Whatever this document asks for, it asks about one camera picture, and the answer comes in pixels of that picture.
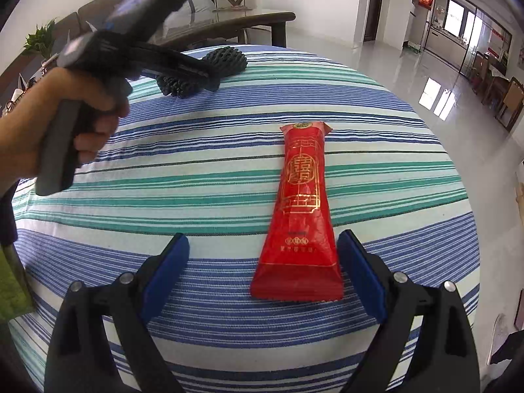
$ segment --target finger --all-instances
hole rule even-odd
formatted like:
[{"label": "finger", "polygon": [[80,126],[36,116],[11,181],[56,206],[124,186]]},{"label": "finger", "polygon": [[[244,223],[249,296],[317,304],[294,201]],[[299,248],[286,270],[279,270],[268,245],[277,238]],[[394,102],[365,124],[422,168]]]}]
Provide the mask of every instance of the finger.
[{"label": "finger", "polygon": [[125,99],[125,101],[123,102],[120,102],[117,107],[116,107],[116,114],[120,117],[120,118],[125,118],[129,115],[129,101],[127,100],[127,98]]},{"label": "finger", "polygon": [[81,164],[87,164],[88,162],[94,161],[96,158],[96,152],[82,151],[78,153],[78,161]]},{"label": "finger", "polygon": [[73,101],[84,101],[89,106],[101,110],[110,111],[116,105],[115,99],[108,94],[106,87],[100,80],[87,72],[54,68],[49,72],[53,74],[52,84],[56,97],[71,99]]},{"label": "finger", "polygon": [[74,138],[74,147],[78,151],[98,152],[104,147],[109,135],[100,133],[82,133]]},{"label": "finger", "polygon": [[119,126],[119,117],[116,114],[103,115],[98,117],[94,123],[96,133],[112,135]]}]

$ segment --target person's foot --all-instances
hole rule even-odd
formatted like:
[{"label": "person's foot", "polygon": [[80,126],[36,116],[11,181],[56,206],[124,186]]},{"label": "person's foot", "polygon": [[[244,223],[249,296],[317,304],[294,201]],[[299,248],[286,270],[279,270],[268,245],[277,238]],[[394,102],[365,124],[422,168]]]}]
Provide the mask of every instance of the person's foot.
[{"label": "person's foot", "polygon": [[495,324],[493,325],[493,338],[492,345],[488,353],[487,365],[491,361],[492,356],[500,349],[501,345],[504,344],[504,341],[508,338],[509,331],[506,324],[506,315],[501,313],[497,316]]}]

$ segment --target black handle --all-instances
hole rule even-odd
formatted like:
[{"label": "black handle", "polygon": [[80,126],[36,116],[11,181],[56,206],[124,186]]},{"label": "black handle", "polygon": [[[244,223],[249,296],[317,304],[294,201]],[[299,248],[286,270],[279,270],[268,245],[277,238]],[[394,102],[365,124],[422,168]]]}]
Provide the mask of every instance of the black handle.
[{"label": "black handle", "polygon": [[[133,91],[125,78],[111,78],[106,86],[117,101]],[[59,103],[40,148],[37,195],[46,197],[73,184],[74,172],[80,166],[73,140],[80,133],[93,131],[95,119],[103,113],[107,114],[82,101]]]}]

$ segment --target kitchen counter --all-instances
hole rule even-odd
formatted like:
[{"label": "kitchen counter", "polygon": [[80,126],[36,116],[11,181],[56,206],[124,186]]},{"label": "kitchen counter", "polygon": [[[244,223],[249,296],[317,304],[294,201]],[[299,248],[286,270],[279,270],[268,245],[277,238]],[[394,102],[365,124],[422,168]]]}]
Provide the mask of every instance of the kitchen counter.
[{"label": "kitchen counter", "polygon": [[460,70],[467,45],[441,28],[431,26],[425,48]]}]

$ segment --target green fabric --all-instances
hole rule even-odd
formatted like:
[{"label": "green fabric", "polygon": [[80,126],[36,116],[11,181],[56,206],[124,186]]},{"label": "green fabric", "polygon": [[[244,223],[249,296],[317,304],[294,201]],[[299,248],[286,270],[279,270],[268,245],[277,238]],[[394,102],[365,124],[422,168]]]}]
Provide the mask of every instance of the green fabric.
[{"label": "green fabric", "polygon": [[0,322],[34,310],[24,267],[14,245],[0,247]]}]

